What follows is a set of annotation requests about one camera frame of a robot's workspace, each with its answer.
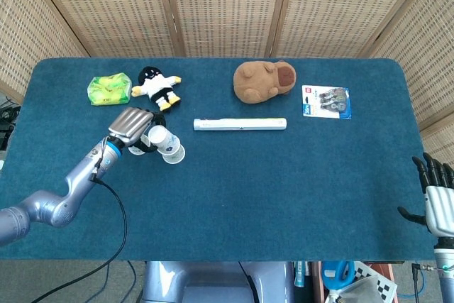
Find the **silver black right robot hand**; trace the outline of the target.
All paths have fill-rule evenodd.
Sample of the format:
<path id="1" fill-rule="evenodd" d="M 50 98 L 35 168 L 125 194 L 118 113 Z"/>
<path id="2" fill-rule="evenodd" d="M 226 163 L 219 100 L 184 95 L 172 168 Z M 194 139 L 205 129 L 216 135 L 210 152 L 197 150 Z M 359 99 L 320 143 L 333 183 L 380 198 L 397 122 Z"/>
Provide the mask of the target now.
<path id="1" fill-rule="evenodd" d="M 436 238 L 453 238 L 453 168 L 426 152 L 423 158 L 411 159 L 419 174 L 425 214 L 410 214 L 402 206 L 397 210 L 407 221 L 425 226 Z"/>

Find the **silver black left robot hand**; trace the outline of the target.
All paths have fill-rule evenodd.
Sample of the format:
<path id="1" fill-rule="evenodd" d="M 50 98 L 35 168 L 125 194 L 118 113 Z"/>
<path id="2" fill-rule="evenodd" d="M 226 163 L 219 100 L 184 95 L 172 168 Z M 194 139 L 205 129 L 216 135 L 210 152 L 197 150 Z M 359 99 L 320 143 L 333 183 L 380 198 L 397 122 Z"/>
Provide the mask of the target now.
<path id="1" fill-rule="evenodd" d="M 114 145 L 119 151 L 133 146 L 145 153 L 152 153 L 157 150 L 157 147 L 152 144 L 147 146 L 140 140 L 152 125 L 166 127 L 164 115 L 148 109 L 128 107 L 109 126 L 107 142 Z"/>

